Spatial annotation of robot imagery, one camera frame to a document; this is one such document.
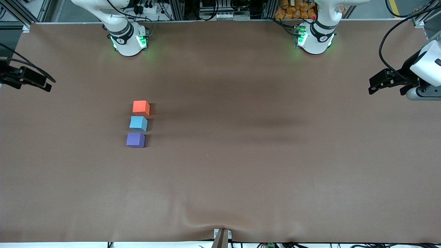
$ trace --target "brown table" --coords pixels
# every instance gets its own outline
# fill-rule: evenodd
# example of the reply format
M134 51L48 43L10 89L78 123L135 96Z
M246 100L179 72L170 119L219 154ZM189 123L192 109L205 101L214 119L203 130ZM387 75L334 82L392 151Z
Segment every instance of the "brown table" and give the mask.
M348 21L322 55L272 22L158 24L123 57L101 25L33 25L57 83L0 90L1 238L440 242L440 103L368 95L396 21ZM399 68L425 42L385 44ZM133 100L153 104L125 146Z

